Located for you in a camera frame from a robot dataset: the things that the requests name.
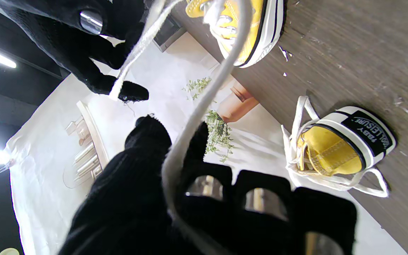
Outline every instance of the gloved hand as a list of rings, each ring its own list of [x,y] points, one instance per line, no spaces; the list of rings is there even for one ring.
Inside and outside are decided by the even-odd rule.
[[[208,135],[203,123],[177,187],[176,208],[190,226],[233,254],[351,254],[353,203],[307,188],[291,192],[288,180],[253,171],[241,171],[232,185],[230,167],[203,162]],[[159,121],[139,118],[125,150],[108,163],[76,212],[59,254],[202,254],[168,214],[161,169],[170,146]],[[212,184],[196,181],[202,176],[213,176]],[[273,196],[253,196],[250,203],[247,195],[255,188]]]
[[[119,69],[141,36],[143,0],[0,0],[0,8],[59,66],[94,93],[108,95],[116,80],[91,58]],[[98,34],[125,42],[113,47]],[[125,81],[123,101],[149,98],[144,87]]]

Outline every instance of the white cloth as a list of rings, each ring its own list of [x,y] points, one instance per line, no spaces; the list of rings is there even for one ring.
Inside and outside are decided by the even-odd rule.
[[[123,149],[135,120],[149,113],[155,114],[171,139],[175,140],[196,104],[182,88],[189,80],[213,77],[218,66],[217,61],[185,33],[164,53],[149,45],[131,67],[127,79],[149,89],[148,101],[123,105],[107,96],[91,94],[72,75],[64,80],[7,145],[7,150],[17,160],[10,169],[10,177],[13,207],[26,255],[54,255],[58,252],[73,214],[90,188],[90,180],[69,189],[62,179],[64,169],[72,163],[78,149],[76,137],[68,137],[65,128],[70,121],[78,119],[80,113],[75,104],[79,100],[89,108],[105,150],[112,158]],[[117,73],[116,70],[110,71],[112,75]],[[218,103],[230,93],[234,82],[237,81],[233,78],[227,81],[227,86],[216,98]],[[230,127],[235,148],[226,164],[234,168],[234,175],[240,169],[249,169],[289,178],[284,169],[280,123],[261,105],[236,123],[230,123]],[[219,159],[220,156],[215,154],[205,157],[206,161],[214,163],[218,163]],[[405,254],[347,192],[324,189],[313,183],[303,185],[344,197],[356,204],[355,254]]]

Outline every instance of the wooden floor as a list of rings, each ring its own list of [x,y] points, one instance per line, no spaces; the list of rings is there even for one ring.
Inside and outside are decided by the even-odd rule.
[[[301,95],[310,96],[321,117],[359,105],[387,121],[398,147],[378,167],[391,196],[351,194],[408,252],[408,1],[289,0],[285,5],[278,45],[293,56],[286,62],[275,47],[256,65],[235,69],[233,76],[288,129]],[[185,6],[178,5],[173,16],[221,61],[208,27],[202,19],[188,18]]]

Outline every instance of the sneaker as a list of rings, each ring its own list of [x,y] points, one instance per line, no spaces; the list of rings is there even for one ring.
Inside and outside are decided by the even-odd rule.
[[[387,197],[385,181],[374,168],[396,146],[396,139],[384,122],[356,106],[343,107],[319,119],[308,97],[300,97],[297,105],[292,135],[282,126],[286,168],[290,174],[304,176],[335,190],[355,188],[373,196]],[[299,128],[303,108],[312,121]],[[367,172],[376,175],[381,191],[359,184]]]
[[[190,18],[203,17],[214,0],[191,0],[186,7]],[[283,0],[251,0],[253,20],[237,67],[245,68],[257,63],[278,42],[283,24]],[[220,18],[210,25],[210,32],[217,39],[223,57],[227,58],[237,37],[238,7],[235,0],[226,0]]]

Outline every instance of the white rubber sole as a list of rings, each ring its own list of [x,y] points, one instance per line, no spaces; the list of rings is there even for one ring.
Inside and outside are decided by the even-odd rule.
[[[246,68],[254,65],[273,49],[280,39],[283,14],[283,0],[267,0],[266,13],[259,41],[251,51],[250,57],[248,57],[249,60],[243,64],[236,65],[237,67]]]

